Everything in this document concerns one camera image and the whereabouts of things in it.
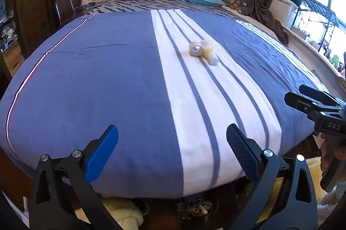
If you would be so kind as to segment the right hand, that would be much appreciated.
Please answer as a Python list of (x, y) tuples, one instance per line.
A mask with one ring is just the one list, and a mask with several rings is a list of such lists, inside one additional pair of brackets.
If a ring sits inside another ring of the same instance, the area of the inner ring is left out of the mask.
[[(329, 146), (327, 142), (327, 135), (325, 133), (321, 133), (320, 137), (324, 140), (321, 145), (321, 171), (325, 171), (329, 166)], [(345, 146), (339, 147), (335, 149), (334, 155), (337, 159), (343, 161), (345, 160)]]

